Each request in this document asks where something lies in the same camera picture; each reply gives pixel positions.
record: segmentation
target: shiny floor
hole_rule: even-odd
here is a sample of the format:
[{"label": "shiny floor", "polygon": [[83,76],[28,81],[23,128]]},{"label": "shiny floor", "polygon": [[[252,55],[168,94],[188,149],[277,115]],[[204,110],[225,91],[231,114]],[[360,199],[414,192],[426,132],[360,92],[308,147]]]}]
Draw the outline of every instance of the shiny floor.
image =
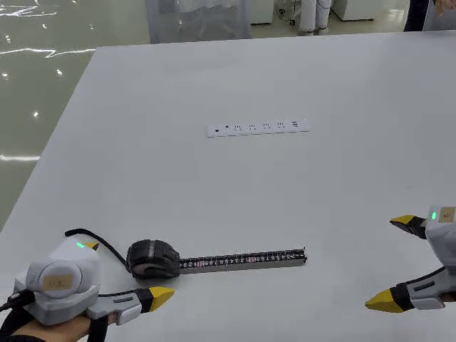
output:
[{"label": "shiny floor", "polygon": [[[375,21],[331,14],[330,34],[402,31],[405,2]],[[296,32],[277,16],[252,27],[254,38]],[[95,48],[147,43],[144,0],[0,0],[0,229]]]}]

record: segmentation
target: black cable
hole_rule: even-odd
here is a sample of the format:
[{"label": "black cable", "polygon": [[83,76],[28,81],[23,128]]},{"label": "black cable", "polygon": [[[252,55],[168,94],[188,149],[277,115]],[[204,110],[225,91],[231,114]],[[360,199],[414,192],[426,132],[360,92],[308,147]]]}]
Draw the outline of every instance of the black cable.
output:
[{"label": "black cable", "polygon": [[117,259],[119,259],[119,261],[123,264],[123,266],[126,266],[127,261],[123,258],[123,256],[120,255],[119,252],[117,252],[115,250],[115,248],[113,246],[111,246],[106,240],[104,240],[104,238],[99,237],[97,234],[92,233],[90,230],[87,230],[84,228],[72,229],[72,230],[68,230],[65,232],[66,237],[72,237],[73,235],[76,235],[76,234],[84,234],[84,235],[88,235],[89,237],[92,237],[94,239],[97,239],[99,242],[101,242],[101,244],[104,247],[109,249],[110,252],[113,253]]},{"label": "black cable", "polygon": [[29,304],[33,303],[34,301],[35,301],[35,294],[33,293],[33,291],[30,291],[27,289],[22,290],[22,291],[19,291],[19,292],[16,292],[16,293],[10,295],[10,297],[8,297],[8,301],[5,304],[3,304],[2,306],[0,306],[0,311],[5,311],[8,309],[29,305]]}]

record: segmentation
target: white table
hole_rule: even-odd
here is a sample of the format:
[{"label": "white table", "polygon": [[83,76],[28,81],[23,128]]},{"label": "white table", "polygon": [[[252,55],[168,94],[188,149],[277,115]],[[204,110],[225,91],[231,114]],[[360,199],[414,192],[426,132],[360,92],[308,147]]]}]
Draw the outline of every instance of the white table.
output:
[{"label": "white table", "polygon": [[[364,301],[440,265],[388,220],[456,203],[455,56],[451,32],[97,50],[0,234],[1,293],[76,227],[124,254],[149,238],[184,257],[305,245],[303,267],[162,282],[175,296],[108,341],[450,341],[456,305]],[[205,135],[287,117],[312,131]],[[136,285],[100,255],[103,292]]]}]

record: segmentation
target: black tape measure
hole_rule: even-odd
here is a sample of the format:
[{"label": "black tape measure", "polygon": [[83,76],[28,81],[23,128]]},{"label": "black tape measure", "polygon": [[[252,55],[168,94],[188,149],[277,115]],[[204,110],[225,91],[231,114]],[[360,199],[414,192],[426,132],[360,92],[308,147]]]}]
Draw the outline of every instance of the black tape measure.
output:
[{"label": "black tape measure", "polygon": [[128,249],[125,260],[109,243],[91,231],[73,229],[65,233],[67,237],[74,234],[86,234],[97,239],[114,253],[136,279],[171,279],[180,274],[301,266],[307,261],[304,247],[286,251],[181,259],[170,244],[160,240],[135,242]]}]

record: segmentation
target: power strip switch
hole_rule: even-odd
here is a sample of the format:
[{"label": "power strip switch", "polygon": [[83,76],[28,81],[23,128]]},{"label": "power strip switch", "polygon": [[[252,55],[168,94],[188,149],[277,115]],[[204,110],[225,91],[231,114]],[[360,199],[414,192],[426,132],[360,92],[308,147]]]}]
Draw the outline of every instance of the power strip switch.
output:
[{"label": "power strip switch", "polygon": [[213,125],[207,127],[207,137],[230,137],[237,135],[257,135],[274,133],[296,133],[310,131],[307,119],[264,120],[257,123]]}]

